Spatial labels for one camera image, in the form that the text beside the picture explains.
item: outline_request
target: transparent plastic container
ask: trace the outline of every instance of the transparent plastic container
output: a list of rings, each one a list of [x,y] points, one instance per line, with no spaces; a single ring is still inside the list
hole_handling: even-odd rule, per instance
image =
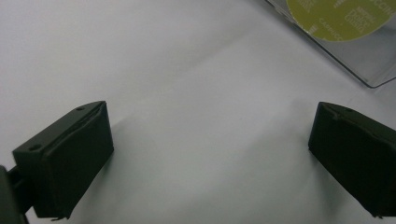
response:
[[[308,38],[369,88],[396,79],[396,16],[364,37],[344,42],[318,39],[303,30],[291,16],[286,0],[265,0]]]

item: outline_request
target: yellow label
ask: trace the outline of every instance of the yellow label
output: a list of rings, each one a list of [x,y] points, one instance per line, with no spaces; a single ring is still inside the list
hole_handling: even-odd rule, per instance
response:
[[[306,32],[329,41],[368,35],[396,12],[396,0],[288,0],[288,6]]]

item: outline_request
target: white table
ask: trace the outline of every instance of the white table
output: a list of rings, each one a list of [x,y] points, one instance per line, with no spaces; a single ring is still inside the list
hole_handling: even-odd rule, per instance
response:
[[[260,1],[4,1],[0,164],[106,100],[115,152],[57,223],[394,223],[307,142],[319,101],[396,129],[396,82],[365,88]]]

